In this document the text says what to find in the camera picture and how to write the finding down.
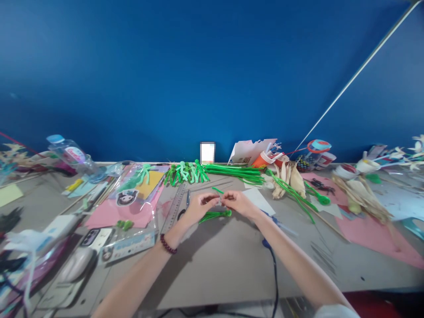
bottle cap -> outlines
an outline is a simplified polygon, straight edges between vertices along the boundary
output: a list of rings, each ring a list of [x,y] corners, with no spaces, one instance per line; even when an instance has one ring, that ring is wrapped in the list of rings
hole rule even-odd
[[[46,139],[48,142],[52,144],[57,144],[65,140],[65,138],[62,137],[62,135],[51,135],[51,136],[48,136]]]

computer mouse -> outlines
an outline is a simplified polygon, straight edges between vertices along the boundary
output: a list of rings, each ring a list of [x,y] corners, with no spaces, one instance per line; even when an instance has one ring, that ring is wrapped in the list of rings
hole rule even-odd
[[[59,283],[71,283],[80,278],[87,266],[92,264],[95,253],[89,247],[78,248],[59,274]]]

hand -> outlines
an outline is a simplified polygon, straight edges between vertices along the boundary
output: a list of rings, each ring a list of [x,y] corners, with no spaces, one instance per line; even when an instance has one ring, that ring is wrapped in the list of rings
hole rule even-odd
[[[250,220],[254,220],[256,216],[262,213],[241,191],[227,191],[222,196],[221,203]]]
[[[217,205],[219,200],[219,195],[215,193],[201,193],[196,195],[192,198],[190,205],[181,220],[184,220],[189,227],[199,223],[206,212]]]

pink paper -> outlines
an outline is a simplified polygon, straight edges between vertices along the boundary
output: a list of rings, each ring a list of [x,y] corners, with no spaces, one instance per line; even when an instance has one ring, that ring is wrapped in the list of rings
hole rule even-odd
[[[325,177],[321,177],[319,175],[316,175],[315,173],[309,172],[309,173],[304,173],[301,174],[302,178],[308,181],[312,181],[314,178],[317,179],[318,181],[321,181],[325,186],[329,186],[331,188],[334,188],[334,195],[329,192],[327,194],[327,191],[322,191],[322,190],[318,190],[318,193],[325,195],[327,197],[330,198],[331,203],[334,204],[340,204],[340,205],[348,205],[348,197],[346,196],[346,194],[340,190],[340,188],[329,178],[325,178]]]
[[[115,199],[107,199],[95,209],[85,226],[89,229],[109,227],[115,226],[119,220],[130,220],[134,222],[134,227],[145,228],[153,219],[163,188],[164,186],[161,185],[152,201],[150,203],[145,202],[142,206],[137,203],[117,206]]]
[[[343,216],[342,220],[336,218],[336,222],[340,230],[350,241],[412,266],[424,269],[424,259],[398,230],[394,229],[393,232],[401,249],[399,252],[396,251],[397,248],[393,243],[387,226],[382,225],[369,215],[367,215],[365,219],[356,218],[352,221]]]

plastic water bottle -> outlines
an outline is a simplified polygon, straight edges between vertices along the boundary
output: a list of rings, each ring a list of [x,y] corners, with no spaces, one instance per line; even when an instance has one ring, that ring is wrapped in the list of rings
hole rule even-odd
[[[105,177],[105,169],[98,167],[75,141],[65,139],[62,135],[51,135],[47,140],[51,143],[49,150],[79,173],[88,175],[89,182],[98,183]]]

